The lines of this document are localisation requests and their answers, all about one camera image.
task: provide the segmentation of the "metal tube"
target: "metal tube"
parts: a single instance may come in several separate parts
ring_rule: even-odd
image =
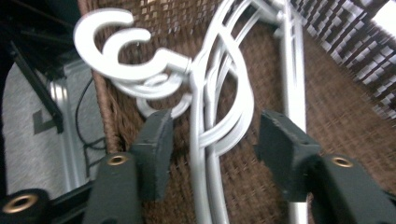
[[[289,224],[308,223],[307,203],[289,203]]]
[[[64,114],[64,132],[61,134],[62,167],[64,168],[65,189],[70,191],[87,183],[84,173],[84,157],[82,150],[77,147],[76,128],[70,111],[69,98],[65,79],[54,80],[50,83],[51,96]]]
[[[286,116],[305,131],[303,31],[297,18],[292,20],[290,5],[286,0],[283,8],[281,56],[284,109]],[[289,217],[290,224],[308,223],[307,202],[289,203]]]
[[[211,148],[211,150],[206,159],[210,209],[212,210],[212,217],[215,223],[226,224],[230,223],[230,221],[224,199],[219,157],[216,155],[214,148]]]
[[[196,83],[191,79],[191,84],[195,89],[192,93],[191,102],[191,126],[190,126],[190,169],[191,183],[194,197],[195,215],[198,224],[211,224],[212,217],[209,208],[208,192],[206,188],[206,167],[205,149],[199,147],[199,135],[202,132],[203,123],[202,107],[203,92],[197,87],[202,87],[202,83]]]

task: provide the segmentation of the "gray surface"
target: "gray surface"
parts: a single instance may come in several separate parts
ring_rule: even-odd
[[[81,61],[67,65],[64,71],[67,76],[70,111],[74,116],[78,98],[91,77],[91,71]],[[79,111],[80,129],[88,141],[104,136],[95,94],[94,86],[91,85]],[[44,121],[50,119],[32,87],[14,64],[7,77],[2,114],[8,193],[41,188],[46,189],[50,197],[54,198],[66,192],[61,159],[62,141],[56,128],[34,135],[32,116],[38,110],[42,111]],[[75,141],[82,150],[79,140]],[[104,151],[88,151],[91,161],[100,159],[105,154]]]

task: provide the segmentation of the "white curved rod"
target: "white curved rod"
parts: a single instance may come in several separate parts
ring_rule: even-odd
[[[170,77],[166,76],[162,79],[161,84],[154,87],[140,84],[136,85],[134,83],[123,83],[116,80],[112,80],[112,82],[114,86],[127,95],[148,100],[160,100],[177,91],[183,82],[183,78],[178,74],[173,74]]]
[[[172,119],[177,119],[180,117],[186,110],[190,107],[191,103],[191,95],[185,94],[181,97],[180,102],[172,108],[171,117]],[[152,108],[146,99],[137,98],[136,105],[139,109],[139,112],[143,115],[143,117],[148,118],[152,113],[157,112],[158,110]]]
[[[242,54],[238,48],[240,42],[236,42],[230,35],[231,29],[221,27],[219,31],[219,37],[222,41],[219,42],[218,49],[225,49],[224,52],[228,52],[226,59],[235,59],[235,69],[231,69],[231,63],[227,63],[227,60],[221,65],[221,68],[226,70],[225,74],[230,72],[234,77],[238,77],[238,86],[244,86],[246,91],[249,91],[250,97],[245,99],[245,101],[238,101],[235,99],[234,103],[245,108],[240,115],[239,120],[233,125],[233,129],[227,133],[227,135],[219,140],[217,143],[207,147],[207,176],[208,176],[208,186],[210,189],[210,203],[213,209],[213,217],[217,223],[229,223],[227,208],[224,200],[224,193],[221,183],[221,172],[219,168],[219,156],[230,150],[234,145],[236,145],[240,139],[245,134],[248,129],[254,109],[253,93],[248,83],[248,72],[245,65],[245,61]],[[216,50],[214,55],[214,67],[209,70],[206,85],[205,85],[205,126],[207,129],[213,128],[216,119],[217,103],[215,98],[216,95],[216,75],[219,70],[220,60],[219,54],[221,50]]]
[[[158,75],[155,78],[152,77],[145,82],[146,86],[154,86],[160,82],[163,82],[167,79],[167,75],[162,74]],[[180,102],[172,108],[171,117],[176,119],[180,117],[186,110],[189,108],[191,104],[191,95],[188,93],[183,94]],[[139,109],[140,113],[145,117],[148,118],[152,113],[157,112],[158,110],[152,108],[147,99],[144,98],[136,98],[136,105]]]
[[[248,69],[246,68],[242,53],[237,47],[238,45],[232,44],[233,38],[231,34],[227,33],[226,28],[220,28],[219,36],[223,39],[223,43],[226,45],[230,57],[237,65],[238,86],[243,86],[244,92],[246,93],[246,97],[237,102],[239,106],[244,107],[243,115],[233,127],[233,130],[216,143],[216,147],[221,149],[222,153],[224,153],[234,147],[248,130],[251,119],[253,118],[254,97],[248,81]]]
[[[239,32],[238,36],[235,39],[235,42],[238,46],[245,39],[245,36],[248,34],[250,29],[253,27],[253,25],[256,24],[256,22],[259,20],[260,16],[261,16],[260,11],[256,11],[251,16],[251,18],[247,21],[247,23],[245,24],[245,26],[242,28],[242,30]],[[219,78],[218,78],[218,82],[216,85],[216,103],[215,103],[216,106],[219,103],[221,87],[222,87],[225,77],[227,76],[227,73],[228,73],[228,69],[225,69],[226,67],[232,68],[232,61],[228,55],[226,56],[224,63],[221,66],[220,72],[219,72]]]
[[[204,85],[205,70],[209,58],[209,53],[214,41],[218,36],[218,27],[222,25],[227,12],[230,10],[233,1],[223,1],[215,13],[209,25],[201,51],[193,60],[191,69],[190,85],[192,90],[191,102],[191,127],[190,127],[190,146],[191,146],[191,182],[195,203],[195,214],[198,223],[210,224],[212,217],[209,210],[209,201],[206,187],[205,173],[205,151],[200,147],[199,135],[204,131],[202,122],[204,106]]]
[[[241,17],[242,13],[251,5],[253,0],[246,0],[239,4],[238,8],[233,12],[230,19],[227,20],[225,26],[232,30],[235,27],[236,22]]]
[[[248,28],[251,28],[251,26],[253,25],[254,23],[251,23],[251,24],[248,24],[247,26],[245,26],[245,27],[247,27],[247,29]],[[233,42],[233,38],[231,37],[231,36],[229,36],[229,35],[226,35],[227,33],[230,33],[230,29],[229,28],[225,28],[224,26],[220,26],[220,27],[218,27],[218,29],[219,30],[221,30],[221,32],[219,32],[219,34],[220,34],[220,37],[221,38],[223,38],[223,41],[222,41],[222,43],[224,44],[224,45],[226,45],[227,46],[227,44],[229,43],[229,41],[232,41]],[[243,35],[246,35],[246,33],[242,33],[242,35],[240,35],[240,41],[242,41],[242,39],[243,39]],[[230,54],[231,55],[231,57],[236,57],[235,55],[236,55],[236,53],[234,53],[234,54]],[[235,62],[240,62],[240,61],[238,61],[238,60],[243,60],[243,57],[242,57],[242,55],[240,55],[239,57],[238,57],[238,59],[237,58],[233,58],[233,60],[235,61]],[[233,127],[233,125],[238,121],[238,119],[239,119],[239,117],[240,117],[240,115],[241,115],[241,112],[243,111],[243,107],[242,106],[240,106],[240,105],[238,105],[237,103],[238,102],[240,102],[241,100],[242,100],[242,102],[248,97],[247,96],[247,92],[244,90],[244,88],[245,88],[245,86],[243,86],[243,85],[240,85],[239,84],[239,82],[238,82],[238,86],[237,86],[237,91],[236,91],[236,97],[235,97],[235,100],[234,100],[234,103],[233,103],[233,106],[232,106],[232,108],[230,109],[230,111],[229,111],[229,113],[225,116],[225,118],[221,121],[221,122],[219,122],[215,127],[213,127],[212,129],[210,129],[210,130],[208,130],[208,131],[206,131],[206,132],[204,132],[201,136],[200,136],[200,147],[207,147],[207,146],[209,146],[209,145],[211,145],[211,144],[213,144],[213,143],[215,143],[215,142],[217,142],[217,141],[219,141],[220,140],[220,138],[222,138],[225,134],[227,134],[230,130],[231,130],[231,128]]]
[[[129,65],[110,62],[96,48],[94,36],[101,27],[110,24],[131,25],[133,21],[131,12],[117,8],[99,9],[87,14],[78,22],[74,32],[75,46],[81,58],[105,77],[119,80],[142,81],[161,73],[165,68],[181,74],[189,73],[191,59],[168,49],[158,49],[147,63]],[[140,38],[140,42],[147,42],[150,36],[142,35],[137,38]]]

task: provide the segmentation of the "black plastic part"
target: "black plastic part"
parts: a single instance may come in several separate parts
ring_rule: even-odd
[[[305,202],[307,169],[318,159],[320,145],[284,115],[266,110],[262,112],[260,142],[255,151],[270,168],[284,199]]]
[[[51,224],[81,223],[90,198],[92,182],[62,195],[51,202]]]
[[[334,162],[337,158],[350,163]],[[396,223],[396,210],[388,195],[358,162],[346,156],[327,155],[312,168],[310,175],[314,177],[310,181],[314,198],[327,199],[325,204],[332,208],[336,218],[333,223]]]
[[[121,152],[105,156],[82,223],[143,223],[137,181],[134,155]]]
[[[140,178],[139,195],[143,201],[163,199],[169,179],[173,151],[171,110],[153,113],[131,146]]]
[[[338,223],[329,199],[321,196],[321,193],[315,194],[311,203],[311,211],[315,224]]]
[[[52,11],[58,18],[75,25],[81,17],[77,1],[46,0]]]
[[[7,212],[7,204],[10,203],[13,199],[16,199],[20,196],[33,195],[35,198],[33,200],[32,205],[28,206],[26,209],[23,209],[19,212],[9,213]],[[26,204],[26,201],[19,200],[19,203],[13,203],[13,207],[17,208],[18,206],[22,206]],[[7,196],[3,201],[0,202],[0,223],[2,224],[17,224],[17,223],[25,223],[25,224],[36,224],[36,223],[50,223],[47,220],[47,211],[50,206],[50,198],[46,191],[43,189],[24,189],[13,193]]]

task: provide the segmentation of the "white rod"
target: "white rod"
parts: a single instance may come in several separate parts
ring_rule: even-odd
[[[227,224],[230,223],[227,214],[227,206],[224,199],[224,191],[221,179],[221,170],[219,163],[219,156],[216,154],[214,148],[209,149],[208,157],[206,159],[207,166],[207,184],[209,187],[210,208],[212,210],[212,217],[215,223]]]
[[[291,22],[289,2],[285,0],[281,41],[283,97],[285,114],[303,131],[306,130],[304,92],[304,51],[301,24]],[[307,202],[289,203],[290,224],[308,223]]]
[[[195,215],[198,224],[211,224],[209,200],[206,188],[205,149],[199,147],[203,108],[201,91],[192,93],[191,126],[190,126],[190,165],[191,183],[195,204]]]

